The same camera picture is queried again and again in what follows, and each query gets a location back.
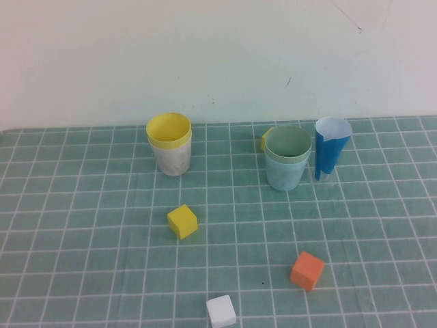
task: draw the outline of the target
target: stacked cups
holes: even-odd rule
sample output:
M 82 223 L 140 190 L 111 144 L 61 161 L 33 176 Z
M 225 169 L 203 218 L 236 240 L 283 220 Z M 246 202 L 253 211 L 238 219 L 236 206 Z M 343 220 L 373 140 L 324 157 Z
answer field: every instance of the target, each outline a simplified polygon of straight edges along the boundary
M 297 126 L 278 126 L 266 137 L 267 181 L 275 189 L 291 190 L 302 178 L 311 151 L 311 137 Z
M 147 136 L 158 167 L 168 176 L 180 176 L 190 167 L 191 122 L 179 113 L 164 113 L 147 124 Z

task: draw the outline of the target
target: white wall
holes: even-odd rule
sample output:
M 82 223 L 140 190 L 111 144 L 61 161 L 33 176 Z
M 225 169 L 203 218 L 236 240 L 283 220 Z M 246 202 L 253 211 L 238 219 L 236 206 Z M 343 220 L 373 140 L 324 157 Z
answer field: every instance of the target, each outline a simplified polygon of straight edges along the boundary
M 1 0 L 0 130 L 163 111 L 437 113 L 436 12 L 435 0 Z

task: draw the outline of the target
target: orange cube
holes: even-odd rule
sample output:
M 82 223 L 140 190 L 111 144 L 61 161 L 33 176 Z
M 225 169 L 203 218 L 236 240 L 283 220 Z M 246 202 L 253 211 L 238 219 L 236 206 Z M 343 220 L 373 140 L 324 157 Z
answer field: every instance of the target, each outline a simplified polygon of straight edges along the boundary
M 293 266 L 290 281 L 311 292 L 322 275 L 324 262 L 303 251 Z

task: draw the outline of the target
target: yellow cup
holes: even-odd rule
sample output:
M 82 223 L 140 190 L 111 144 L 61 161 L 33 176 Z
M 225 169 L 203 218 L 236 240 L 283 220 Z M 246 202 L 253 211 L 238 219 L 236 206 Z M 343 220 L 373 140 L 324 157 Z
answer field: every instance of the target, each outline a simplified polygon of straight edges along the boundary
M 164 113 L 152 118 L 145 127 L 149 142 L 161 149 L 175 149 L 191 138 L 191 122 L 179 113 Z

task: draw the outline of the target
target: light green cup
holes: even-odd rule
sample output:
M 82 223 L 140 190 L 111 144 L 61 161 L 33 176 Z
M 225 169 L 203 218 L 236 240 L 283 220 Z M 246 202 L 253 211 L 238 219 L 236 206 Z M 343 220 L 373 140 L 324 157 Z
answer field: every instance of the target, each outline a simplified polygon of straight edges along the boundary
M 264 152 L 275 162 L 299 163 L 308 158 L 310 151 L 310 135 L 297 126 L 277 126 L 267 134 Z

